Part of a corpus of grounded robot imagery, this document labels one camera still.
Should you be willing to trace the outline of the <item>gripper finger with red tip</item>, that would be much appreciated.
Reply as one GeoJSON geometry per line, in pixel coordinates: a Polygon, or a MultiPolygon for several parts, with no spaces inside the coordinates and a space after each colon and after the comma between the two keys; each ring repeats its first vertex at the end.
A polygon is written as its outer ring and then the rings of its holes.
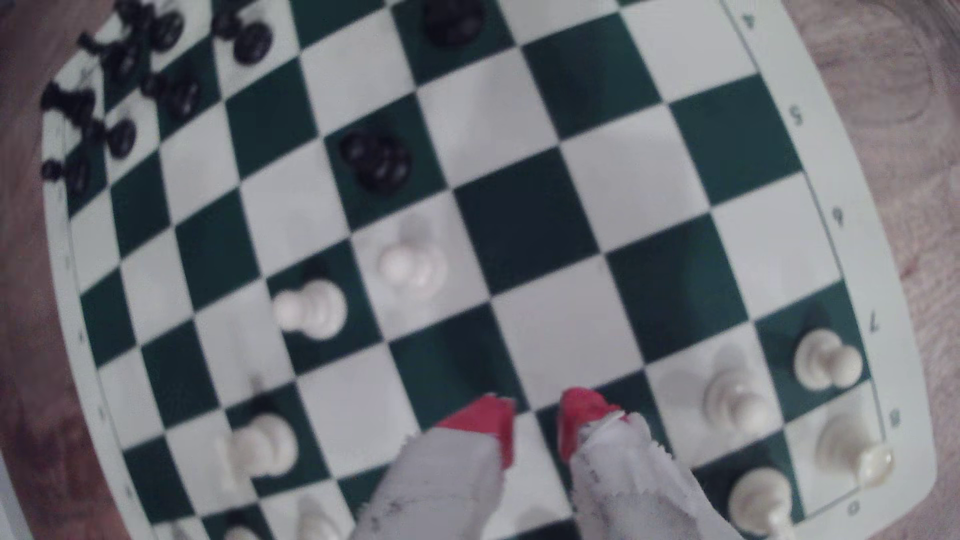
{"type": "Polygon", "coordinates": [[[582,539],[741,539],[642,413],[593,389],[562,393],[558,451],[582,539]]]}
{"type": "Polygon", "coordinates": [[[480,539],[514,462],[513,399],[474,399],[402,448],[353,539],[480,539]]]}

